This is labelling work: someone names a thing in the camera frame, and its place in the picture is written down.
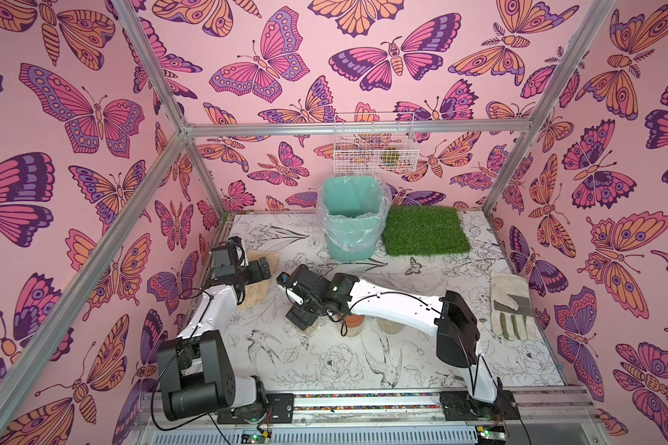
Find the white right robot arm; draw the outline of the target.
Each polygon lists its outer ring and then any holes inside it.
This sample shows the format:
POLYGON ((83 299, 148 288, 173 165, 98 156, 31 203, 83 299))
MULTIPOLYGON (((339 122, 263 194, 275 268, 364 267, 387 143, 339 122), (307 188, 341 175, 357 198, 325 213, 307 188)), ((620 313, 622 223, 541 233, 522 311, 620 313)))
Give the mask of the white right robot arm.
POLYGON ((276 278, 292 307, 287 318, 300 330, 306 330, 319 318, 326 317, 349 330, 353 316, 374 317, 415 330, 435 340, 439 361, 462 371, 471 401, 495 405, 500 380, 488 367, 479 351, 480 332, 477 318, 456 291, 441 297, 421 296, 375 285, 353 274, 320 276, 306 265, 291 274, 276 278))

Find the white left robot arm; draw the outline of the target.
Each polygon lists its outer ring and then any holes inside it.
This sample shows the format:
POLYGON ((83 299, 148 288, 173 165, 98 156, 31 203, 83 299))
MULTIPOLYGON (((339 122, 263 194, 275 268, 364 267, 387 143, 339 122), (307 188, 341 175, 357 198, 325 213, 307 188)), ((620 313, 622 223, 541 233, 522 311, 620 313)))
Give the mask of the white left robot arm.
POLYGON ((248 423, 262 421, 270 407, 257 376, 236 374, 223 333, 246 298, 246 287, 271 277, 269 263, 247 259, 240 237, 212 248, 204 289, 189 289, 199 301, 189 324, 157 352, 163 413, 170 421, 219 412, 248 423))

